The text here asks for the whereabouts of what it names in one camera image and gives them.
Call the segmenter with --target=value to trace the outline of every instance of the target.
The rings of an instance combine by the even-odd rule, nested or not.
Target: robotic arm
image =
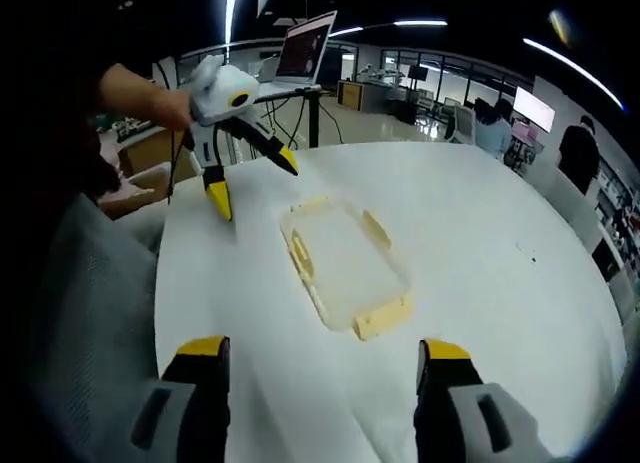
[[[191,150],[191,164],[202,175],[205,191],[220,213],[231,220],[230,196],[215,142],[215,126],[246,140],[293,175],[298,174],[298,167],[293,153],[259,121],[253,106],[258,97],[258,81],[223,62],[222,55],[209,55],[193,70],[189,93],[196,122],[189,128],[191,138],[187,135],[183,144]]]

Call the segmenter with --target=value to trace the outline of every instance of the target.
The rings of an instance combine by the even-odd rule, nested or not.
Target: floor
[[[445,127],[442,123],[427,118],[419,119],[416,125],[408,125],[398,121],[390,115],[369,114],[346,108],[338,104],[336,98],[324,97],[320,100],[322,106],[336,119],[342,134],[344,143],[364,143],[371,141],[442,141]],[[276,102],[276,108],[282,102]],[[276,121],[289,133],[293,133],[300,116],[300,106],[302,98],[292,98],[281,108],[276,110]],[[266,105],[261,105],[266,115]],[[273,123],[267,116],[262,118],[263,122],[271,124],[276,128],[276,136],[285,144],[289,144],[290,138]],[[319,121],[319,146],[330,146],[340,144],[340,136],[336,129],[336,124],[320,109]],[[300,119],[300,125],[296,131],[295,141],[291,144],[293,149],[309,148],[309,108],[305,105]],[[226,136],[222,133],[218,136],[220,146],[220,156],[225,165],[235,162],[253,159],[254,155],[244,141],[235,140],[233,146],[227,143]]]

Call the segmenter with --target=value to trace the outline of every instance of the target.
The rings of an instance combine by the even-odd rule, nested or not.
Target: person
[[[133,45],[122,51],[127,35],[113,20],[125,10],[117,2],[29,1],[20,44],[33,51],[14,48],[24,56],[12,104],[22,139],[11,146],[21,166],[12,181],[16,204],[7,205],[6,291],[16,298],[7,316],[15,335],[9,374],[21,404],[14,421],[20,435],[50,431],[82,461],[95,461],[106,411],[123,410],[132,380],[157,373],[157,256],[100,210],[121,179],[101,157],[88,119],[110,111],[184,130],[192,123],[189,95],[127,68],[139,55],[131,58]],[[80,402],[83,395],[91,398]],[[23,456],[42,450],[32,441]]]
[[[580,126],[569,126],[560,142],[558,168],[585,195],[600,166],[600,152],[595,135],[593,120],[583,115]]]
[[[100,155],[118,173],[120,189],[98,198],[98,206],[109,218],[124,225],[146,248],[159,253],[168,209],[171,164],[164,162],[125,177],[114,130],[100,134]]]
[[[493,107],[476,111],[476,145],[502,161],[511,143],[511,112],[513,107],[500,98]]]

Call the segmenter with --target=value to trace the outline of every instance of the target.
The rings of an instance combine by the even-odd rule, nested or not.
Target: equipment on desk
[[[521,170],[522,163],[532,165],[544,150],[544,145],[536,140],[537,136],[536,127],[516,119],[511,131],[511,146],[505,153],[505,164],[514,170]]]
[[[245,139],[285,171],[297,175],[298,169],[293,153],[255,112],[256,79],[235,66],[223,65],[223,61],[222,55],[209,55],[193,70],[189,93],[196,123],[185,131],[182,144],[191,151],[191,164],[202,175],[207,195],[220,214],[231,220],[231,199],[216,142],[218,128]]]
[[[357,81],[360,83],[369,83],[371,85],[387,86],[397,88],[400,86],[400,80],[404,77],[404,74],[397,69],[374,69],[369,63],[362,68],[357,75]],[[393,78],[393,83],[387,83],[384,81],[386,78]]]
[[[513,110],[533,121],[547,133],[551,131],[556,112],[544,101],[539,100],[524,88],[517,88]]]
[[[455,344],[420,342],[417,394],[421,463],[551,460],[535,418],[499,384],[483,384],[469,353]]]
[[[415,90],[418,88],[418,80],[427,81],[427,73],[429,69],[420,65],[411,65],[409,67],[409,75],[407,76],[411,80],[410,88]]]
[[[292,93],[316,84],[336,14],[332,11],[287,30],[275,78],[273,82],[260,84],[258,98]]]

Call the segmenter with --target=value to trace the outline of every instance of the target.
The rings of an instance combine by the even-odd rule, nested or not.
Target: white table
[[[231,338],[228,461],[415,461],[418,342],[466,348],[538,420],[549,451],[588,437],[626,358],[608,287],[572,229],[527,183],[467,145],[392,142],[227,168],[235,220],[199,179],[179,184],[160,251],[156,350]],[[360,342],[323,326],[278,222],[340,195],[371,210],[410,269],[415,312]]]

